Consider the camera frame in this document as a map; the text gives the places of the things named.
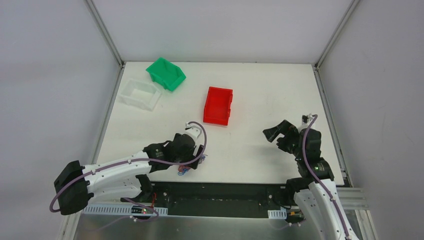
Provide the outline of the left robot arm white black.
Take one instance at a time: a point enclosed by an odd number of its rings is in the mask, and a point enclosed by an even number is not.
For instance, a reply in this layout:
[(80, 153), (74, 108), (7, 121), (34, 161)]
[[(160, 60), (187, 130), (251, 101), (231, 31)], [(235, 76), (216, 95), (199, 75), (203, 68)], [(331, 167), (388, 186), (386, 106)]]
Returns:
[(114, 199), (147, 202), (153, 188), (148, 174), (171, 166), (196, 168), (206, 145), (199, 144), (203, 132), (187, 128), (172, 140), (152, 143), (127, 157), (109, 163), (82, 165), (69, 162), (54, 181), (56, 195), (50, 203), (52, 213), (71, 215), (89, 204)]

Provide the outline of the red plastic bin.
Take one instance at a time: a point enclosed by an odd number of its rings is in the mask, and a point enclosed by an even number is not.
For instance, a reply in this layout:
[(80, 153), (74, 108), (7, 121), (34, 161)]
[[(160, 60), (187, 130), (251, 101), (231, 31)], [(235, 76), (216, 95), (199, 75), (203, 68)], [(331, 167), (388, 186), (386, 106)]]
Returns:
[(203, 108), (203, 122), (228, 126), (232, 100), (232, 89), (210, 86)]

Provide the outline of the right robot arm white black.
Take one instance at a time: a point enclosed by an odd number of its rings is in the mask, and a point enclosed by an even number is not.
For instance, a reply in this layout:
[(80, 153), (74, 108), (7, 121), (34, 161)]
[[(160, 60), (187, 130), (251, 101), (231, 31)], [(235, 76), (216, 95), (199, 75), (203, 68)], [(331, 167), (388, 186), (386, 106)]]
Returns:
[(313, 129), (317, 118), (316, 114), (303, 115), (299, 127), (283, 120), (262, 131), (268, 142), (276, 141), (279, 150), (294, 156), (300, 174), (288, 179), (271, 199), (286, 211), (298, 206), (286, 221), (289, 225), (308, 221), (320, 240), (357, 240), (339, 198), (333, 171), (321, 156), (322, 133)]

